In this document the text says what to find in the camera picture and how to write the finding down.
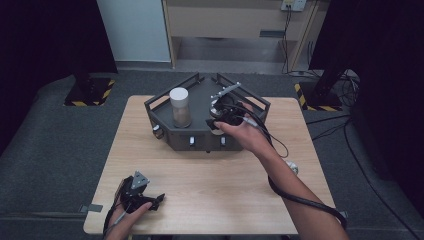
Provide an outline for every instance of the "white cabinet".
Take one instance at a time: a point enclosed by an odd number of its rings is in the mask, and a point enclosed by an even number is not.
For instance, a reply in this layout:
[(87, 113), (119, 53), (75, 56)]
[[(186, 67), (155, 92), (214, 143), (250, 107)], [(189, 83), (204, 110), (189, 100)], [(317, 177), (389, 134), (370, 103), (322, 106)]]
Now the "white cabinet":
[(171, 62), (161, 0), (97, 0), (115, 61)]
[[(284, 32), (288, 17), (287, 11), (281, 11), (281, 0), (164, 1), (170, 26), (168, 32), (173, 40), (181, 37), (255, 39), (261, 37), (262, 30)], [(319, 2), (307, 0), (303, 11), (291, 14), (285, 33), (289, 42), (289, 70), (293, 70), (299, 60), (312, 23), (315, 23)], [(173, 55), (178, 55), (178, 41), (175, 43)]]

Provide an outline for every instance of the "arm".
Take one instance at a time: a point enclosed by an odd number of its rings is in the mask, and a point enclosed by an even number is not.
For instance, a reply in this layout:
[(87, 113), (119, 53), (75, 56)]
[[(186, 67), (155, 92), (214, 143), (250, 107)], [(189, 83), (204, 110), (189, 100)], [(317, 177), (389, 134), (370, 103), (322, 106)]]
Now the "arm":
[[(280, 155), (268, 143), (263, 133), (246, 122), (239, 126), (231, 126), (216, 122), (216, 127), (232, 135), (248, 151), (251, 151), (261, 162), (275, 185), (295, 196), (315, 202), (322, 201), (293, 173), (282, 161)], [(348, 239), (346, 232), (338, 220), (319, 209), (292, 202), (283, 198), (293, 223), (301, 239)]]

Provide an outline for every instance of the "white cylinder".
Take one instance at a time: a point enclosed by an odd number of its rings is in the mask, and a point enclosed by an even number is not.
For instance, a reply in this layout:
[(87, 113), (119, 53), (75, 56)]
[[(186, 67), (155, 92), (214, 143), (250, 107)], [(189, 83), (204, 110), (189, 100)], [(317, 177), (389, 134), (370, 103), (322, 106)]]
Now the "white cylinder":
[(172, 105), (174, 126), (185, 128), (191, 124), (191, 115), (188, 105), (188, 91), (185, 88), (174, 88), (169, 92)]

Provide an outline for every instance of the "power outlet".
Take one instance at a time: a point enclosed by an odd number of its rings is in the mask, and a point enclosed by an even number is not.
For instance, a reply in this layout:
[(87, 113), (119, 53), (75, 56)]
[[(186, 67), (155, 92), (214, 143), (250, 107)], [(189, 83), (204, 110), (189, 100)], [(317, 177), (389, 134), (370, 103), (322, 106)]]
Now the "power outlet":
[(287, 6), (291, 7), (291, 11), (294, 12), (301, 12), (305, 9), (307, 0), (283, 0), (283, 3), (281, 4), (281, 10), (287, 11)]

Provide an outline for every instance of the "wire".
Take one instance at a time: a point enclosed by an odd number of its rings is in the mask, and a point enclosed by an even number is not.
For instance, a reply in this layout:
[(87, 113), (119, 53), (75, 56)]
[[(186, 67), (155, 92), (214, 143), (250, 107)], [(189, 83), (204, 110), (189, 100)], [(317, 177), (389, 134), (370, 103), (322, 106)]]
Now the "wire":
[(115, 222), (110, 226), (110, 227), (108, 227), (106, 230), (104, 230), (103, 231), (103, 239), (105, 239), (106, 237), (107, 237), (107, 235), (108, 235), (108, 233), (110, 232), (110, 231), (112, 231), (112, 229), (116, 226), (116, 225), (118, 225), (118, 223), (124, 218), (124, 216), (127, 214), (127, 211), (128, 211), (128, 209), (130, 208), (130, 206), (131, 206), (131, 203), (130, 204), (128, 204), (128, 207), (127, 207), (127, 209), (125, 209), (125, 211), (124, 212), (122, 212), (122, 214), (121, 215), (119, 215), (119, 217), (115, 220)]
[(296, 77), (296, 78), (309, 78), (312, 80), (318, 80), (320, 78), (320, 76), (318, 75), (314, 75), (311, 72), (308, 71), (290, 71), (288, 73), (283, 73), (284, 75), (290, 76), (290, 77)]
[(345, 106), (353, 107), (358, 97), (359, 83), (354, 81), (352, 77), (347, 75), (347, 71), (348, 70), (346, 70), (346, 72), (343, 74), (343, 77), (341, 78), (341, 80), (344, 81), (341, 87), (342, 95), (338, 97), (340, 98), (340, 101), (342, 101)]
[[(263, 128), (265, 135), (270, 136), (268, 130), (265, 127), (265, 124), (261, 121), (261, 119), (254, 112), (252, 112), (252, 111), (250, 111), (250, 110), (248, 110), (244, 107), (239, 107), (237, 105), (223, 104), (223, 106), (234, 107), (234, 108), (237, 108), (239, 110), (244, 111), (245, 113), (248, 113), (255, 120), (258, 127)], [(268, 142), (272, 147), (274, 147), (274, 145), (272, 144), (271, 137), (269, 137), (269, 136), (267, 137)], [(268, 176), (268, 182), (269, 182), (271, 189), (277, 195), (279, 195), (280, 197), (283, 197), (283, 198), (288, 199), (290, 201), (297, 202), (297, 203), (300, 203), (300, 204), (304, 204), (304, 205), (307, 205), (307, 206), (310, 206), (310, 207), (320, 209), (324, 212), (327, 212), (327, 213), (333, 215), (334, 217), (336, 217), (337, 219), (339, 219), (342, 227), (344, 229), (346, 229), (346, 225), (347, 225), (346, 219), (336, 209), (328, 207), (327, 205), (322, 204), (322, 203), (318, 203), (318, 202), (315, 202), (315, 201), (312, 201), (312, 200), (309, 200), (309, 199), (305, 199), (305, 198), (302, 198), (302, 197), (298, 197), (298, 196), (294, 196), (294, 195), (291, 195), (289, 193), (286, 193), (286, 192), (282, 191), (281, 189), (279, 189), (269, 176)]]
[[(308, 42), (308, 52), (307, 52), (307, 60), (308, 60), (308, 66), (311, 65), (312, 60), (312, 52), (313, 52), (314, 42), (309, 41)], [(314, 70), (311, 70), (316, 76), (321, 77), (318, 73), (316, 73)]]
[(253, 127), (261, 129), (263, 133), (265, 133), (266, 135), (269, 135), (272, 139), (274, 139), (275, 141), (277, 141), (278, 143), (280, 143), (286, 149), (286, 153), (287, 153), (284, 156), (280, 155), (280, 157), (287, 158), (289, 156), (289, 149), (287, 148), (287, 146), (283, 142), (281, 142), (280, 140), (278, 140), (277, 138), (275, 138), (274, 136), (272, 136), (272, 134), (269, 133), (268, 130), (259, 127), (259, 125), (256, 122), (254, 122), (253, 120), (250, 120), (247, 117), (241, 117), (241, 116), (236, 116), (236, 117), (242, 118), (245, 122), (247, 122), (248, 124), (252, 125)]
[(335, 133), (337, 130), (342, 129), (344, 126), (346, 126), (347, 124), (349, 124), (349, 122), (350, 122), (350, 118), (345, 123), (342, 123), (340, 125), (337, 125), (335, 127), (332, 127), (330, 129), (327, 129), (324, 132), (318, 134), (316, 137), (312, 138), (312, 141), (315, 141), (315, 140), (320, 139), (322, 137), (330, 136), (331, 134)]
[(320, 123), (320, 122), (329, 121), (329, 120), (338, 119), (338, 118), (344, 118), (344, 117), (350, 117), (350, 115), (346, 114), (346, 115), (341, 115), (341, 116), (337, 116), (337, 117), (320, 119), (320, 120), (316, 120), (316, 121), (312, 121), (312, 122), (307, 122), (306, 125), (314, 124), (314, 123)]
[(344, 132), (344, 137), (346, 140), (346, 144), (347, 147), (349, 148), (350, 153), (352, 154), (353, 158), (355, 159), (356, 163), (358, 164), (359, 169), (361, 170), (362, 175), (365, 177), (365, 180), (367, 181), (368, 185), (371, 187), (371, 189), (373, 190), (373, 192), (375, 193), (375, 195), (378, 197), (378, 199), (380, 199), (380, 201), (384, 204), (384, 206), (386, 206), (386, 208), (397, 218), (397, 220), (416, 238), (416, 239), (420, 239), (420, 237), (412, 230), (412, 228), (410, 226), (408, 226), (408, 224), (406, 224), (405, 221), (402, 220), (402, 218), (390, 207), (390, 205), (383, 199), (383, 197), (381, 197), (381, 195), (377, 192), (377, 190), (374, 188), (374, 186), (372, 185), (370, 179), (368, 178), (368, 175), (365, 173), (364, 168), (362, 167), (362, 165), (359, 163), (358, 157), (356, 156), (355, 152), (352, 149), (352, 146), (350, 145), (349, 139), (347, 137), (347, 130), (346, 130), (346, 126), (344, 126), (343, 128), (343, 132)]
[(102, 239), (106, 239), (106, 236), (108, 234), (108, 232), (111, 230), (111, 228), (114, 227), (114, 225), (109, 227), (109, 221), (112, 218), (113, 212), (115, 212), (116, 207), (119, 206), (121, 203), (116, 204), (118, 202), (118, 198), (121, 194), (121, 188), (124, 185), (125, 180), (122, 180), (121, 183), (118, 186), (118, 189), (115, 192), (115, 198), (113, 199), (113, 203), (112, 206), (110, 207), (109, 211), (107, 212), (106, 218), (105, 218), (105, 223), (103, 225), (103, 238)]
[(283, 44), (282, 44), (283, 50), (284, 50), (284, 54), (286, 55), (286, 59), (285, 59), (284, 65), (283, 65), (283, 69), (281, 70), (282, 73), (284, 73), (284, 67), (287, 67), (286, 73), (289, 72), (289, 63), (288, 63), (289, 57), (288, 57), (288, 46), (287, 46), (287, 29), (289, 27), (290, 20), (291, 20), (291, 12), (292, 12), (291, 5), (288, 5), (287, 6), (287, 15), (286, 15), (286, 25), (284, 27), (284, 36), (283, 36)]

